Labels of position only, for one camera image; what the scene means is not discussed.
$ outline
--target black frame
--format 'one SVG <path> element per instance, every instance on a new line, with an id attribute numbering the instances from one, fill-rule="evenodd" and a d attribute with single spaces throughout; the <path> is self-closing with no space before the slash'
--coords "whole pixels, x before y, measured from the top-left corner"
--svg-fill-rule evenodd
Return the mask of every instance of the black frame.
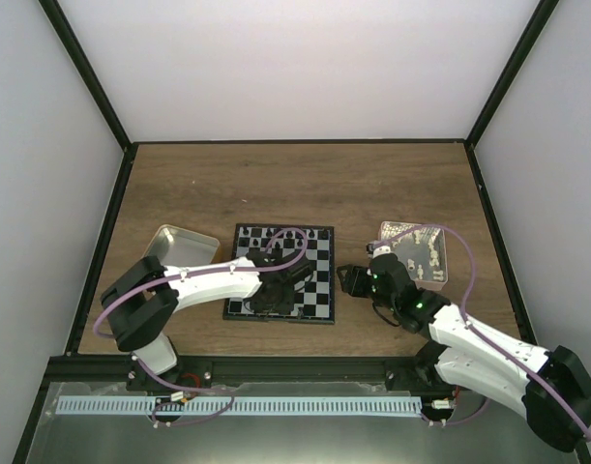
<path id="1" fill-rule="evenodd" d="M 503 101 L 517 76 L 523 62 L 531 51 L 540 33 L 545 28 L 559 0 L 541 0 L 523 31 L 506 67 L 499 76 L 488 100 L 483 107 L 473 129 L 466 139 L 333 139 L 333 140 L 241 140 L 241 141 L 181 141 L 160 142 L 146 141 L 132 143 L 128 138 L 102 84 L 75 36 L 70 23 L 65 18 L 57 0 L 39 0 L 63 46 L 67 49 L 87 89 L 95 100 L 100 112 L 121 146 L 123 153 L 121 167 L 110 197 L 103 226 L 99 235 L 95 253 L 91 261 L 84 288 L 80 297 L 70 336 L 66 345 L 66 356 L 50 359 L 45 370 L 42 384 L 37 393 L 33 409 L 26 423 L 24 433 L 17 448 L 14 463 L 25 462 L 30 450 L 35 428 L 44 406 L 47 389 L 51 382 L 126 382 L 130 371 L 129 358 L 119 355 L 79 355 L 77 349 L 84 332 L 88 312 L 96 292 L 103 261 L 112 237 L 112 232 L 121 207 L 127 182 L 133 168 L 133 161 L 139 144 L 155 143 L 462 143 L 472 170 L 474 182 L 478 188 L 482 207 L 487 219 L 488 230 L 493 240 L 502 275 L 517 319 L 520 336 L 523 340 L 535 343 L 536 338 L 529 322 L 512 264 L 504 245 L 495 214 L 488 197 L 487 188 L 478 166 L 475 148 L 492 120 L 495 111 Z M 264 358 L 244 357 L 182 357 L 191 363 L 201 363 L 212 369 L 214 381 L 238 383 L 243 381 L 332 381 L 351 380 L 354 382 L 385 382 L 389 390 L 406 390 L 413 394 L 427 396 L 446 394 L 439 388 L 423 385 L 414 372 L 413 357 L 383 358 Z M 400 372 L 401 375 L 390 375 Z M 388 378 L 400 378 L 400 381 L 388 382 Z M 577 447 L 579 462 L 591 463 L 587 446 Z"/>

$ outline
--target clear plastic container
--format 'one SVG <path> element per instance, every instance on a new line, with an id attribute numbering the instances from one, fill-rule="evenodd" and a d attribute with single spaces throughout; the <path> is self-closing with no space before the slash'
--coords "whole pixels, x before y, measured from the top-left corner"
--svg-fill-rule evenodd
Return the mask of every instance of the clear plastic container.
<path id="1" fill-rule="evenodd" d="M 388 240 L 414 225 L 420 224 L 386 220 L 379 229 L 379 240 Z M 390 247 L 419 288 L 438 292 L 448 282 L 443 230 L 436 227 L 416 230 L 391 242 Z"/>

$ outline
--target white wall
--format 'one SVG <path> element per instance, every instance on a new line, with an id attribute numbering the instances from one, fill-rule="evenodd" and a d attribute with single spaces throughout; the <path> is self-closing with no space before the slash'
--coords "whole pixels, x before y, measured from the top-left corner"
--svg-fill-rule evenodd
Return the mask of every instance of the white wall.
<path id="1" fill-rule="evenodd" d="M 0 463 L 63 352 L 120 160 L 39 3 L 0 0 Z"/>
<path id="2" fill-rule="evenodd" d="M 537 0 L 61 0 L 132 140 L 465 137 Z"/>
<path id="3" fill-rule="evenodd" d="M 591 373 L 591 0 L 560 2 L 477 152 L 539 342 Z"/>

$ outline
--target wooden surface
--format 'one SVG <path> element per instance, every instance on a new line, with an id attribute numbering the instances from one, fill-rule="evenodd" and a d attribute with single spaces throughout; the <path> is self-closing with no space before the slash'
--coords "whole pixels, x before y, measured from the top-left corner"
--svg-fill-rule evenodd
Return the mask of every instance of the wooden surface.
<path id="1" fill-rule="evenodd" d="M 237 222 L 333 225 L 336 266 L 367 265 L 365 245 L 383 220 L 436 222 L 471 245 L 478 278 L 468 310 L 517 336 L 517 326 L 467 158 L 460 144 L 143 145 L 114 228 L 96 297 L 138 260 L 156 230 L 172 224 L 218 238 L 230 259 Z M 469 278 L 467 255 L 447 237 L 458 302 Z M 425 343 L 388 326 L 370 301 L 336 289 L 336 324 L 222 320 L 223 302 L 175 314 L 165 332 L 181 354 L 414 355 Z M 80 353 L 118 353 L 91 333 Z"/>

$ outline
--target checkered board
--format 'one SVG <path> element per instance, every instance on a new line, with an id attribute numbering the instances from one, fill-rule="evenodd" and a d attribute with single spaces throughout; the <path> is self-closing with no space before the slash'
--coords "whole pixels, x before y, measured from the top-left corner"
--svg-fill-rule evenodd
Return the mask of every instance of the checkered board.
<path id="1" fill-rule="evenodd" d="M 290 314 L 269 313 L 258 315 L 249 310 L 249 304 L 232 298 L 224 303 L 224 319 L 236 320 L 279 320 L 334 324 L 334 227 L 309 225 L 237 224 L 233 243 L 232 259 L 245 256 L 251 249 L 264 249 L 270 237 L 286 227 L 297 227 L 308 236 L 306 257 L 314 272 L 306 282 L 295 284 L 295 301 Z M 282 256 L 301 249 L 298 236 L 280 237 Z"/>

